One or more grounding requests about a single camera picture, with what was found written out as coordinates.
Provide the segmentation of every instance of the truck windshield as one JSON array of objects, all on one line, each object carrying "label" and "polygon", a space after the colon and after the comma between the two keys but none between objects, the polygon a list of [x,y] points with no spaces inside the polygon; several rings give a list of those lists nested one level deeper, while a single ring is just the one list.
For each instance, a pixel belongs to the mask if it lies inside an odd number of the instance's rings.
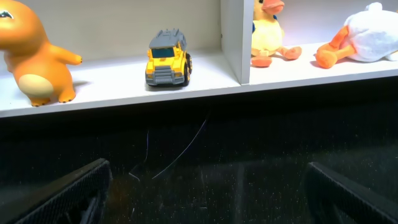
[{"label": "truck windshield", "polygon": [[152,56],[154,58],[174,57],[174,50],[172,47],[165,49],[152,49]]}]

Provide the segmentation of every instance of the shelf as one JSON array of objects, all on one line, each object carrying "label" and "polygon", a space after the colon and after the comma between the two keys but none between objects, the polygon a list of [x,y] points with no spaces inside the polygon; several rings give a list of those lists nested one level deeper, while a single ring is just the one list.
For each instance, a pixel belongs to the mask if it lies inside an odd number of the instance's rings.
[{"label": "shelf", "polygon": [[322,44],[301,45],[303,54],[294,61],[286,62],[276,55],[272,57],[269,68],[251,67],[250,85],[258,85],[253,87],[256,90],[270,90],[398,75],[398,62],[384,59],[373,63],[343,59],[330,69],[320,68],[315,61],[315,53]]},{"label": "shelf", "polygon": [[191,81],[187,87],[154,88],[145,83],[147,59],[86,62],[70,67],[76,98],[34,108],[18,89],[10,73],[0,74],[0,117],[58,111],[83,110],[201,96],[222,95],[227,88],[239,87],[222,52],[190,52],[193,57]]}]

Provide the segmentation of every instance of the white plush body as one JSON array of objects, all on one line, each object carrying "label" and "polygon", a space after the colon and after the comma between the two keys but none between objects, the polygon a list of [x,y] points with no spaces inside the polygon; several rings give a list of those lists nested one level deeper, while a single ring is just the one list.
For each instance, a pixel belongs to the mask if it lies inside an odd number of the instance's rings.
[{"label": "white plush body", "polygon": [[345,26],[349,35],[341,47],[353,44],[357,51],[349,58],[361,62],[375,62],[383,57],[398,60],[398,13],[384,11],[381,3],[376,2],[350,16]]}]

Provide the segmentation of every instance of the figure's eye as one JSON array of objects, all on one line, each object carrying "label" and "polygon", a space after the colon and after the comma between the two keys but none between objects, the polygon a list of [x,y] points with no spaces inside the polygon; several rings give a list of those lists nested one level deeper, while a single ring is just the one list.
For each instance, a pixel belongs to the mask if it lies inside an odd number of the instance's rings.
[{"label": "figure's eye", "polygon": [[5,11],[5,10],[0,11],[0,18],[5,18],[5,17],[11,18],[11,19],[14,18],[8,11]]}]

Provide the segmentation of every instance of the black tire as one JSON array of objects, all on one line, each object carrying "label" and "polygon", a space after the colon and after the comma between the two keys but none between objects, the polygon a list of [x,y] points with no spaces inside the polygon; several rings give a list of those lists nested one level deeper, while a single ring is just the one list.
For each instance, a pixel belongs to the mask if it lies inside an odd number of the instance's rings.
[{"label": "black tire", "polygon": [[192,74],[192,58],[191,55],[187,53],[187,63],[189,67],[189,74]]},{"label": "black tire", "polygon": [[190,78],[189,75],[190,75],[190,72],[188,69],[188,64],[185,63],[185,65],[184,65],[184,82],[182,83],[183,86],[187,86],[189,84],[189,79],[188,79],[188,78]]}]

